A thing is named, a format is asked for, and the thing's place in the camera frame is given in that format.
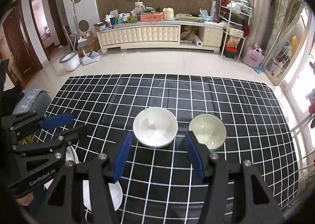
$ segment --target tile floor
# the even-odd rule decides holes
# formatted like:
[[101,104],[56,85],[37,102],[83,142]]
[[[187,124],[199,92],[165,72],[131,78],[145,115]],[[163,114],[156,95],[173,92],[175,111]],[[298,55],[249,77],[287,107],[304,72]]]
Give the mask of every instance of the tile floor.
[[223,78],[235,78],[262,82],[275,92],[278,100],[289,116],[289,128],[296,125],[292,109],[279,87],[275,87],[265,73],[257,74],[251,67],[237,61],[209,53],[206,50],[189,49],[109,49],[96,63],[83,66],[72,72],[63,70],[59,59],[70,51],[66,46],[43,64],[27,85],[28,89],[43,89],[53,98],[70,76],[123,74],[123,73],[161,73],[185,74]]

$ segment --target blue gripper pad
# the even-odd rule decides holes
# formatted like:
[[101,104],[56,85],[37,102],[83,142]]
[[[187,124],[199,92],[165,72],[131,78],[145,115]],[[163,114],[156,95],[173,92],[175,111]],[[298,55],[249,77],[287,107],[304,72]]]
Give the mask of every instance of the blue gripper pad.
[[113,175],[114,182],[116,182],[122,176],[123,170],[126,165],[126,160],[129,155],[131,141],[132,141],[131,132],[126,132],[126,137],[117,153],[116,159],[114,160]]
[[198,153],[195,143],[198,143],[197,139],[192,138],[193,132],[187,132],[185,135],[185,147],[188,152],[188,157],[193,165],[195,175],[201,181],[204,181],[205,175],[203,172],[203,161]]
[[49,117],[43,120],[43,122],[40,124],[40,127],[44,130],[49,130],[71,123],[73,123],[72,114],[59,114],[57,116]]

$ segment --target grid tablecloth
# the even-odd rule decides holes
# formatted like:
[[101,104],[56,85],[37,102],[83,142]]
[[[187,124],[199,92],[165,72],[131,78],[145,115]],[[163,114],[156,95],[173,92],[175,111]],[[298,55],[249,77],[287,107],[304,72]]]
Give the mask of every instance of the grid tablecloth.
[[[235,79],[183,75],[94,75],[70,77],[47,114],[72,113],[74,124],[38,131],[37,142],[86,124],[89,135],[74,148],[81,162],[110,150],[120,133],[132,131],[136,115],[150,106],[170,110],[178,133],[165,148],[133,142],[122,178],[122,223],[197,223],[207,191],[194,176],[183,143],[191,119],[202,113],[219,117],[227,139],[218,153],[230,163],[251,160],[281,208],[298,189],[298,168],[285,117],[265,84]],[[229,181],[224,223],[231,222],[233,181]],[[86,218],[91,214],[86,210]]]

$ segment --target cream cabinet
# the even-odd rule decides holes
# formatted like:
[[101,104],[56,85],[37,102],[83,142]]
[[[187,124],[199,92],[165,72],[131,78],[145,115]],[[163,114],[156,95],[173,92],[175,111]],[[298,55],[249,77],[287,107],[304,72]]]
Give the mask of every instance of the cream cabinet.
[[[203,47],[195,44],[180,43],[181,26],[199,26],[199,37]],[[97,32],[102,52],[108,48],[189,48],[219,51],[223,27],[215,24],[207,26],[204,23],[188,21],[158,21],[138,22],[115,25],[113,29]]]
[[223,36],[223,30],[218,30],[210,27],[199,28],[199,38],[204,46],[220,47]]

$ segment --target pink bag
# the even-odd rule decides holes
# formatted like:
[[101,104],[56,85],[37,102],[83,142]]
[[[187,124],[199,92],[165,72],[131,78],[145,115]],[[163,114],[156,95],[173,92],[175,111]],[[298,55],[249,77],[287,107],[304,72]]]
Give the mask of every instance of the pink bag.
[[255,48],[248,48],[245,56],[243,57],[243,62],[246,65],[249,65],[252,68],[258,68],[261,62],[264,60],[264,55],[261,54],[262,50],[259,48],[259,46],[255,45]]

